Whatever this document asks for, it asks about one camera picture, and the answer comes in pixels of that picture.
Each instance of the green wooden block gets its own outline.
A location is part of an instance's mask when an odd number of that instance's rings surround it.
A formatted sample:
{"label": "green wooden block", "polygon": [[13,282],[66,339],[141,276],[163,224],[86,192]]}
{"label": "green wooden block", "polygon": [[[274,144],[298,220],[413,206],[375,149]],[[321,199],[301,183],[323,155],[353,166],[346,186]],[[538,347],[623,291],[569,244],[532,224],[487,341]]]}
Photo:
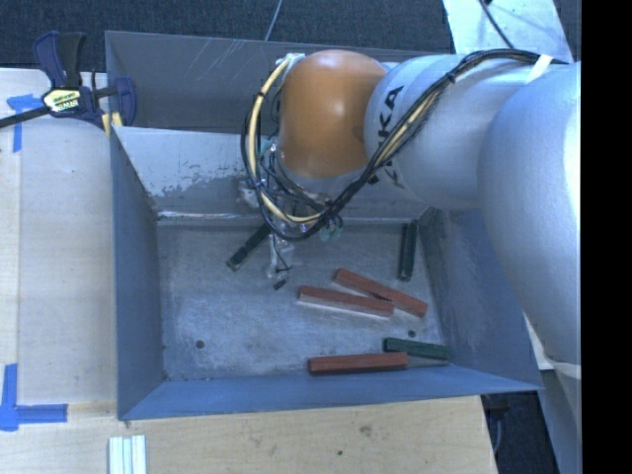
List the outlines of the green wooden block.
{"label": "green wooden block", "polygon": [[420,343],[389,337],[384,339],[384,350],[386,352],[406,352],[409,356],[450,360],[450,348],[440,344]]}

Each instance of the yellow cable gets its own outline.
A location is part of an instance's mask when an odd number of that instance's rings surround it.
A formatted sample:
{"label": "yellow cable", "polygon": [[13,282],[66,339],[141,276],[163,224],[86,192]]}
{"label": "yellow cable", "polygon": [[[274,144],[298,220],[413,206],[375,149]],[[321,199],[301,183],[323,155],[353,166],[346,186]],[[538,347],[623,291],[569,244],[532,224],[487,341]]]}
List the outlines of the yellow cable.
{"label": "yellow cable", "polygon": [[[255,104],[253,105],[253,111],[250,117],[250,123],[248,126],[248,166],[252,172],[253,177],[257,177],[257,119],[259,117],[259,112],[261,111],[261,105],[264,102],[264,98],[269,92],[271,86],[275,83],[278,76],[281,72],[287,67],[290,63],[291,58],[286,57],[278,67],[273,71],[270,75],[261,91],[257,94],[257,98],[255,99]],[[282,210],[278,208],[278,206],[266,195],[265,193],[262,195],[262,201],[266,208],[272,212],[276,217],[291,223],[309,223],[312,221],[316,221],[321,214],[312,214],[311,216],[305,217],[296,217],[290,216],[289,214],[285,214]]]}

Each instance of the cable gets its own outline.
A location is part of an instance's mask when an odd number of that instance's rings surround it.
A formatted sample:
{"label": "cable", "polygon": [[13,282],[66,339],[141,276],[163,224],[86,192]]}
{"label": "cable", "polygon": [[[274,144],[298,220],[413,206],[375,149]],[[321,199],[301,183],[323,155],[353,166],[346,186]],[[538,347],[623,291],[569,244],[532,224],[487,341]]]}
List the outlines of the cable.
{"label": "cable", "polygon": [[515,47],[512,44],[512,42],[503,33],[503,31],[501,30],[501,27],[499,27],[498,23],[496,22],[496,20],[494,19],[494,17],[490,13],[489,9],[487,8],[487,5],[485,4],[485,1],[484,0],[478,0],[478,1],[480,2],[481,7],[483,8],[483,11],[487,15],[487,18],[490,20],[490,23],[496,29],[496,32],[498,32],[498,35],[501,36],[501,39],[503,39],[503,42],[507,45],[507,47],[509,49],[515,49]]}
{"label": "cable", "polygon": [[268,41],[270,39],[270,34],[273,32],[273,28],[275,27],[275,24],[277,23],[278,12],[280,11],[280,6],[282,5],[282,3],[283,3],[283,0],[278,0],[278,3],[276,4],[275,15],[273,17],[273,20],[270,23],[270,27],[268,28],[268,33],[266,34],[266,38],[264,39],[265,41]]}

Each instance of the white cable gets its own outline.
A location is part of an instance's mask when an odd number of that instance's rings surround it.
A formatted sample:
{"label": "white cable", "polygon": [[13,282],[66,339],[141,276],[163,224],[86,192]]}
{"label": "white cable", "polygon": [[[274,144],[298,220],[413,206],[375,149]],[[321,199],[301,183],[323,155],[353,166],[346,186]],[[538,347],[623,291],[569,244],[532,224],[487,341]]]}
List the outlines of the white cable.
{"label": "white cable", "polygon": [[278,11],[280,11],[280,6],[282,3],[283,3],[283,0],[278,0],[278,3],[276,4],[275,16],[273,17],[273,20],[270,23],[270,27],[268,28],[268,33],[266,34],[266,38],[264,39],[265,41],[268,41],[268,39],[270,38],[270,34],[273,32],[273,28],[275,27],[275,24],[277,23]]}

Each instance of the blue clamp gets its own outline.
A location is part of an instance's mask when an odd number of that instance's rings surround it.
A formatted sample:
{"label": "blue clamp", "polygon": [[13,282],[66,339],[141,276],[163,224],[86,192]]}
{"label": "blue clamp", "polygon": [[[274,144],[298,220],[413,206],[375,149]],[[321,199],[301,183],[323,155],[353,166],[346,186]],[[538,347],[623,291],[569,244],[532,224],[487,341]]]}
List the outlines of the blue clamp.
{"label": "blue clamp", "polygon": [[92,89],[82,85],[79,56],[85,38],[83,34],[52,31],[35,41],[34,55],[39,69],[50,81],[50,90],[42,95],[40,107],[0,119],[0,128],[51,115],[80,119],[105,129],[105,112],[99,107],[99,100],[112,96],[118,98],[116,107],[122,123],[132,125],[136,116],[136,91],[130,77],[117,77],[112,86],[98,90],[93,72]]}
{"label": "blue clamp", "polygon": [[18,406],[18,365],[4,367],[4,389],[0,405],[0,431],[15,432],[20,425],[36,423],[65,423],[67,404]]}

